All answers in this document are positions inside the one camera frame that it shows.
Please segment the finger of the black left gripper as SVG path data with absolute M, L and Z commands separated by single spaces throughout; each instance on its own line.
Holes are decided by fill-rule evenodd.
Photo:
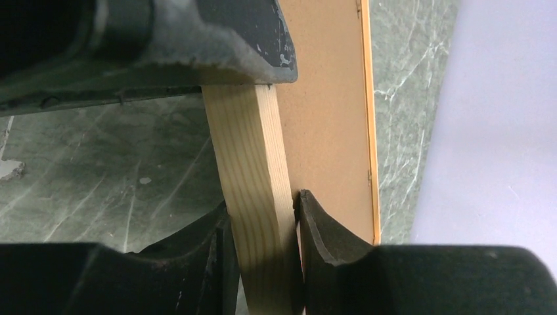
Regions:
M 277 1 L 2 1 L 1 115 L 292 83 Z

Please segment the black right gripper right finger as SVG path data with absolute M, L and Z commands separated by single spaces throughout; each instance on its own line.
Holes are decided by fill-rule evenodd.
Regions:
M 556 283 L 521 247 L 373 246 L 298 197 L 308 314 L 555 314 Z

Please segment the wooden picture frame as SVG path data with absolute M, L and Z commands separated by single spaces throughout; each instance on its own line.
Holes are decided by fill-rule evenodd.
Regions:
M 250 314 L 303 314 L 298 189 L 380 242 L 368 1 L 284 1 L 299 77 L 202 95 Z

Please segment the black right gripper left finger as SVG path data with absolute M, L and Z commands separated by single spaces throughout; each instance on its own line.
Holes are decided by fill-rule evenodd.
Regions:
M 238 283 L 225 204 L 138 253 L 1 245 L 2 314 L 234 314 Z

